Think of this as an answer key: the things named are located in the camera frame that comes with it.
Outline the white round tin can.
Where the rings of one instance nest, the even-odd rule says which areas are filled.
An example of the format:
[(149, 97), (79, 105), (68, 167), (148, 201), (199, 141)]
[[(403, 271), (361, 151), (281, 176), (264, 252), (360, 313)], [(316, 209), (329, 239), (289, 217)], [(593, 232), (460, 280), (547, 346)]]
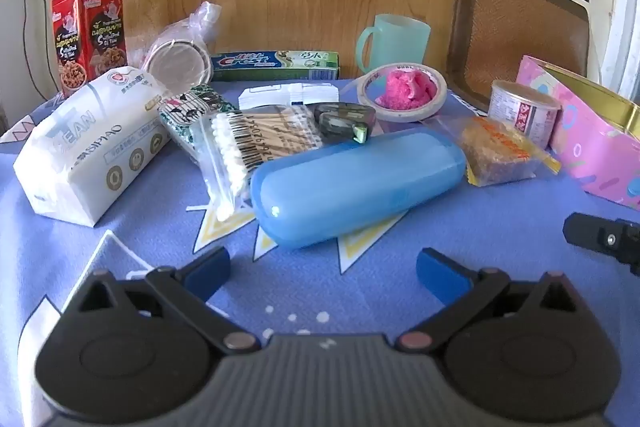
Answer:
[(560, 110), (559, 101), (531, 87), (506, 80), (491, 85), (488, 116), (518, 130), (543, 150)]

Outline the patterned tissue packet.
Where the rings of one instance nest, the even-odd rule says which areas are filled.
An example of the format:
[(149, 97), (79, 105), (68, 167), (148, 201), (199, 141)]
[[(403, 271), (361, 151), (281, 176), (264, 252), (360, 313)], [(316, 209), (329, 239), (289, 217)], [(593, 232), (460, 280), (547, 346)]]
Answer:
[(169, 136), (193, 161), (197, 161), (191, 124), (213, 113), (235, 113), (236, 107), (226, 101), (209, 84), (194, 86), (186, 92), (160, 102), (160, 121)]

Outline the red snack box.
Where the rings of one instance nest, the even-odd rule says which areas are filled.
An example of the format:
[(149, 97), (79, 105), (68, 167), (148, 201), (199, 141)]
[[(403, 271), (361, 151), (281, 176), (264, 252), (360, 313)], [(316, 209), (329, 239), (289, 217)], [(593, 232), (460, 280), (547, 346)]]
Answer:
[(65, 98), (128, 64), (122, 0), (52, 0), (51, 15)]

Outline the white keychain bag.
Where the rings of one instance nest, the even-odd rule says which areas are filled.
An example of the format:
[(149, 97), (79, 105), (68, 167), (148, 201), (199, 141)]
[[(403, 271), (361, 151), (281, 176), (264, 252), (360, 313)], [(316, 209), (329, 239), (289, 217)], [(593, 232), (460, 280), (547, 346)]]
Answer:
[(340, 101), (340, 92), (332, 83), (294, 82), (245, 89), (239, 96), (239, 109), (267, 105), (316, 104)]

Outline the blue patterned tablecloth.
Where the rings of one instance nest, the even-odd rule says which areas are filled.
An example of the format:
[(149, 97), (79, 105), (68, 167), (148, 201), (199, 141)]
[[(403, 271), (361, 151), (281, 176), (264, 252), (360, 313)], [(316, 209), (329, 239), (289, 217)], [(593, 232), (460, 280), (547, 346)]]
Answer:
[(167, 145), (94, 228), (32, 211), (13, 165), (16, 142), (1, 147), (1, 421), (37, 426), (48, 407), (35, 384), (35, 357), (65, 303), (88, 273), (141, 277), (184, 265), (201, 241), (227, 247), (230, 282), (214, 308), (262, 338), (272, 333), (395, 335), (438, 309), (416, 278), (416, 255), (432, 246), (469, 267), (498, 265), (519, 279), (564, 271), (587, 300), (622, 360), (622, 380), (606, 415), (639, 421), (639, 281), (618, 262), (568, 245), (564, 219), (582, 211), (637, 220), (632, 210), (586, 194), (559, 174), (545, 180), (465, 185), (411, 210), (363, 254), (336, 242), (303, 251), (258, 251), (255, 222), (217, 230), (205, 214), (198, 167)]

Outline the pink fluffy soft object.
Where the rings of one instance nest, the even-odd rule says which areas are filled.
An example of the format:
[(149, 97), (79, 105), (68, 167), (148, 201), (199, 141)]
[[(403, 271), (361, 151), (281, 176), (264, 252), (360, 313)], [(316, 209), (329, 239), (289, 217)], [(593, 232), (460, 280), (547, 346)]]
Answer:
[(385, 92), (375, 102), (388, 109), (411, 110), (430, 103), (437, 94), (431, 77), (419, 69), (394, 69), (386, 78)]

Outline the pink tin box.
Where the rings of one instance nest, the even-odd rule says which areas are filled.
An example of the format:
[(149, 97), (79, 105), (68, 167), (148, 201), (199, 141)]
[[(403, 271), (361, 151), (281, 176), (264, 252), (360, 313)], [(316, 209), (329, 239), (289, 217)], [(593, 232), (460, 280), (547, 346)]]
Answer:
[(525, 55), (516, 82), (551, 96), (561, 110), (550, 147), (582, 189), (639, 208), (639, 106), (600, 84)]

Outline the cotton swabs bag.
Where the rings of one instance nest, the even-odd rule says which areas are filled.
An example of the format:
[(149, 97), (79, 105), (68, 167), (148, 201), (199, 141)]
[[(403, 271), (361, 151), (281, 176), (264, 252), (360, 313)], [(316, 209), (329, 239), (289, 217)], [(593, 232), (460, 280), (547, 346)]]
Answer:
[(303, 105), (209, 113), (191, 124), (209, 205), (226, 221), (250, 199), (250, 179), (265, 162), (322, 147), (314, 114)]

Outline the paper cups in plastic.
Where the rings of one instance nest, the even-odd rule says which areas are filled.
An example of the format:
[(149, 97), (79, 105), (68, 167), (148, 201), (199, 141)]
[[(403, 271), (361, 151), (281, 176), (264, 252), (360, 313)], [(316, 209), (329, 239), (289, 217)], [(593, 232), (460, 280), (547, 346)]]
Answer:
[(170, 94), (209, 83), (213, 76), (208, 46), (218, 34), (221, 6), (204, 1), (187, 18), (167, 26), (151, 44), (142, 69)]

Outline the blue plastic glasses case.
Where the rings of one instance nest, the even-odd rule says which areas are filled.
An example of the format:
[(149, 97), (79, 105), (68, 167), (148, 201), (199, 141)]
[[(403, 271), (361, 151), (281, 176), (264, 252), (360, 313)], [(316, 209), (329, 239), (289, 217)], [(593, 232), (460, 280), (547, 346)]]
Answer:
[(307, 247), (442, 195), (465, 170), (457, 144), (425, 127), (411, 128), (265, 162), (250, 181), (250, 201), (270, 239)]

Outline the green correction tape dispenser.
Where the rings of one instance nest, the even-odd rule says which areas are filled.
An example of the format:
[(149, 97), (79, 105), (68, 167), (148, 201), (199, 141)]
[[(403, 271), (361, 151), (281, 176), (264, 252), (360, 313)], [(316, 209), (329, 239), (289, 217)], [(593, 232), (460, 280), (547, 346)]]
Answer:
[(324, 102), (308, 105), (324, 144), (367, 142), (376, 123), (375, 111), (367, 105)]

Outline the white window frame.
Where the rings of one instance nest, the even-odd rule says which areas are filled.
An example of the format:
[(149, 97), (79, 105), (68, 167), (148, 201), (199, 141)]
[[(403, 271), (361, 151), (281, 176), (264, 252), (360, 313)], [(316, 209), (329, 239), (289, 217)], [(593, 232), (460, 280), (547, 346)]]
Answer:
[(613, 0), (601, 83), (633, 102), (639, 96), (639, 0)]

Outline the teal plastic mug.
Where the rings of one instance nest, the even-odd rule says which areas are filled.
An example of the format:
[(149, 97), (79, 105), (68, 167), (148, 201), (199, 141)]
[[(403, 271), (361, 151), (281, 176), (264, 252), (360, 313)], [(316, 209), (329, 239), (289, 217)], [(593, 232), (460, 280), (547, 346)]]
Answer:
[(356, 43), (355, 60), (360, 72), (395, 63), (422, 64), (431, 30), (429, 24), (411, 17), (378, 14)]

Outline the snack cake in bag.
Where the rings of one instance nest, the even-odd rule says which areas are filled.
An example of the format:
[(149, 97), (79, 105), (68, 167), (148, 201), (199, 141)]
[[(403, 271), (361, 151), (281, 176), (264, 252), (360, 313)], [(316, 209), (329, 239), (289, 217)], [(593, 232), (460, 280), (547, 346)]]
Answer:
[(466, 179), (476, 187), (556, 176), (561, 163), (503, 122), (487, 117), (438, 117), (437, 124), (466, 158)]

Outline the green toothpaste box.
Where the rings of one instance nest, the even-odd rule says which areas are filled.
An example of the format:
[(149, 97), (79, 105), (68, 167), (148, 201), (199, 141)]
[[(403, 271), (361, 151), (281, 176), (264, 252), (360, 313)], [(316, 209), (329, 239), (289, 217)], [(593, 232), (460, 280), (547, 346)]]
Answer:
[(236, 51), (212, 56), (216, 81), (335, 80), (340, 56), (332, 51)]

